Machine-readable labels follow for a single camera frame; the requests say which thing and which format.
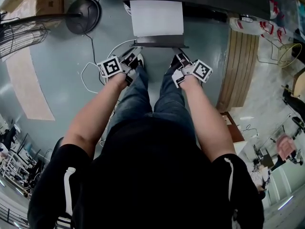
wooden board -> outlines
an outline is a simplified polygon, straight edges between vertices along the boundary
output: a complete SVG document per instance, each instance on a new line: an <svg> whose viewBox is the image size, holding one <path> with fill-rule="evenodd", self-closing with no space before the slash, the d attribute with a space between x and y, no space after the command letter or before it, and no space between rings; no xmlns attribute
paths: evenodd
<svg viewBox="0 0 305 229"><path fill-rule="evenodd" d="M217 103L217 109L219 111L225 111L225 98L230 82L230 76L232 72L232 66L234 61L234 55L235 55L235 47L236 47L236 39L237 39L237 32L229 29L229 39L228 39L228 48L227 48L227 59L226 59L226 65L225 65L225 73L224 73L224 79L223 84L221 87L221 92L219 95L218 103Z"/></svg>
<svg viewBox="0 0 305 229"><path fill-rule="evenodd" d="M238 129L236 123L234 122L233 118L230 116L228 112L220 113L222 116L227 116L231 122L230 125L227 125L229 132L232 137L233 143L238 143L244 141L244 137L241 134L240 130Z"/></svg>
<svg viewBox="0 0 305 229"><path fill-rule="evenodd" d="M236 81L239 59L240 59L240 54L241 54L241 49L242 49L242 38L243 38L243 34L238 32L237 38L236 38L236 48L235 48L235 55L234 55L234 59L233 59L232 72L231 72L231 76L230 76L227 93L225 96L225 105L224 106L225 106L226 110L230 110L229 103L230 103L230 100L232 97L233 88L234 88L234 84Z"/></svg>
<svg viewBox="0 0 305 229"><path fill-rule="evenodd" d="M243 81L241 84L241 89L240 89L240 93L237 99L237 103L235 105L235 107L242 107L244 104L242 103L242 99L245 93L245 89L247 86L247 82L249 79L249 75L250 75L250 71L251 71L251 66L252 66L252 60L253 60L253 54L254 54L254 50L255 50L255 36L253 35L249 35L250 39L250 50L249 50L249 54L248 54L248 61L247 61L247 65L244 68L244 75L243 75Z"/></svg>
<svg viewBox="0 0 305 229"><path fill-rule="evenodd" d="M252 35L247 35L247 44L246 44L246 49L245 49L244 64L243 64L243 69L242 69L242 73L241 73L241 77L240 77L240 82L239 82L238 89L236 92L236 98L235 98L235 101L233 104L234 107L239 107L238 100L239 100L239 96L243 90L244 78L245 78L245 75L247 72L247 67L248 67L249 57L250 57L250 52L251 52L251 43L252 43Z"/></svg>
<svg viewBox="0 0 305 229"><path fill-rule="evenodd" d="M259 37L230 30L224 80L217 109L242 107L248 94L256 63Z"/></svg>
<svg viewBox="0 0 305 229"><path fill-rule="evenodd" d="M239 102L239 105L242 107L246 101L246 97L248 95L248 91L249 91L249 88L250 88L250 84L251 84L251 81L252 81L252 76L253 76L253 72L254 72L254 68L255 68L255 64L256 64L256 61L257 61L257 50L258 50L258 42L259 42L259 36L254 36L255 39L255 45L254 45L254 53L253 53L253 56L252 56L252 64L251 64L251 70L249 72L249 76L247 78L247 81L246 81L246 87L244 89L244 93L240 95L240 102Z"/></svg>
<svg viewBox="0 0 305 229"><path fill-rule="evenodd" d="M243 79L242 72L244 71L244 68L246 67L244 65L244 60L246 57L247 39L248 39L248 35L242 34L242 45L241 45L241 50L240 50L238 69L237 69L236 79L234 82L234 87L232 90L232 95L231 95L228 109L235 107L235 104L237 103L238 98L239 98L239 95L237 93L240 93L240 82Z"/></svg>

gray floor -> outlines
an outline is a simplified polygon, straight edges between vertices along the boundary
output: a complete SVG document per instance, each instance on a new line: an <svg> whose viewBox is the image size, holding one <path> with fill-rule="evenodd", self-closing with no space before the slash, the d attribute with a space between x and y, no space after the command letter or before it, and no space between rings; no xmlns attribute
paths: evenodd
<svg viewBox="0 0 305 229"><path fill-rule="evenodd" d="M66 7L74 0L65 0ZM106 59L117 44L134 39L131 16L126 13L121 0L100 0L102 19L89 35L93 37L96 62ZM227 48L228 25L197 19L185 19L185 50L192 59L201 59L213 68L210 80L204 89L216 105L222 78ZM122 53L127 46L116 51ZM74 35L62 22L52 29L47 39L30 48L35 71L41 89L56 121L30 120L25 116L10 83L8 71L0 63L0 112L4 118L12 118L29 133L35 148L45 152L53 148L65 134L76 113L94 97L82 85L80 73L87 62L93 62L91 41L86 36ZM163 74L173 58L171 49L143 50L145 67L149 74L149 94L154 105L159 97ZM83 75L88 87L94 91L102 88L97 69L89 65Z"/></svg>

person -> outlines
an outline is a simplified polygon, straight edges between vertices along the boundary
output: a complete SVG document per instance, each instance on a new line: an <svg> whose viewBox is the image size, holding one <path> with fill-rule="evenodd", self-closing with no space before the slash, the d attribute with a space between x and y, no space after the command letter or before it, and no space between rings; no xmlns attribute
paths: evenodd
<svg viewBox="0 0 305 229"><path fill-rule="evenodd" d="M286 163L286 160L282 160L282 158L280 157L280 155L276 155L277 157L277 161L275 163L275 165L271 168L271 171L276 170L277 168L279 168L280 166L282 166L283 164ZM288 157L287 159L289 159L292 163L294 163L295 165L299 164L299 165L303 165L303 157L301 154L301 151L299 150L298 152L293 151Z"/></svg>
<svg viewBox="0 0 305 229"><path fill-rule="evenodd" d="M7 158L9 154L8 149L6 148L6 146L3 143L0 143L0 157L3 158Z"/></svg>
<svg viewBox="0 0 305 229"><path fill-rule="evenodd" d="M14 136L16 135L16 127L13 126L10 130L5 130L4 134L2 137L0 137L1 141L7 150L10 150L11 148L11 143L15 143L14 141Z"/></svg>
<svg viewBox="0 0 305 229"><path fill-rule="evenodd" d="M258 195L263 200L266 197L266 185L269 181L268 167L259 165L258 168L254 168L253 163L247 163L246 165L250 177L257 188Z"/></svg>
<svg viewBox="0 0 305 229"><path fill-rule="evenodd" d="M305 103L301 99L291 96L291 92L288 89L289 89L289 85L286 85L285 89L283 91L284 102L286 104L288 104L290 107L292 107L295 111L297 111L300 114L300 116L304 122L305 121Z"/></svg>
<svg viewBox="0 0 305 229"><path fill-rule="evenodd" d="M110 78L73 119L32 194L31 229L51 229L64 216L76 229L231 228L232 221L242 228L263 228L257 189L197 78L185 76L176 88L172 74L178 65L172 63L152 111L143 59L138 63L137 78L117 105L98 158L93 160L95 146L126 87L126 75ZM64 214L69 167L76 170L69 180L71 217Z"/></svg>

electric fan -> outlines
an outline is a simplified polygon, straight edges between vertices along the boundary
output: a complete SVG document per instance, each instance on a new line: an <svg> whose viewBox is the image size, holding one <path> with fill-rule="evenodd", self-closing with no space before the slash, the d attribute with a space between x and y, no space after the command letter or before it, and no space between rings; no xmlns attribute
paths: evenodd
<svg viewBox="0 0 305 229"><path fill-rule="evenodd" d="M0 59L22 48L38 44L50 30L46 22L66 20L75 34L87 34L98 24L102 9L96 0L76 0L66 14L32 16L10 21L0 20Z"/></svg>

leg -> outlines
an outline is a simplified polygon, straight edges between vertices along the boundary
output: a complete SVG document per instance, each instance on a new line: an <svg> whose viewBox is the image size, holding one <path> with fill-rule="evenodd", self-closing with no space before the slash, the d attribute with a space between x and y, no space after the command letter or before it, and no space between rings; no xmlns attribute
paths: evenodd
<svg viewBox="0 0 305 229"><path fill-rule="evenodd" d="M112 127L125 120L134 120L144 117L152 112L147 92L148 76L143 67L136 68L137 78L127 88L124 97L119 102L115 114L110 119L108 133Z"/></svg>
<svg viewBox="0 0 305 229"><path fill-rule="evenodd" d="M160 89L160 98L154 107L154 117L173 121L182 126L187 134L195 139L195 130L192 118L185 108L185 101L181 88L176 88L172 74L174 68L168 69L164 75Z"/></svg>
<svg viewBox="0 0 305 229"><path fill-rule="evenodd" d="M305 103L296 97L292 97L291 92L289 92L287 89L284 89L283 97L284 102L297 111L303 121L305 121Z"/></svg>
<svg viewBox="0 0 305 229"><path fill-rule="evenodd" d="M282 158L278 155L276 164L271 168L271 171L274 171L276 168L279 168L281 165L285 164L286 161L283 161Z"/></svg>

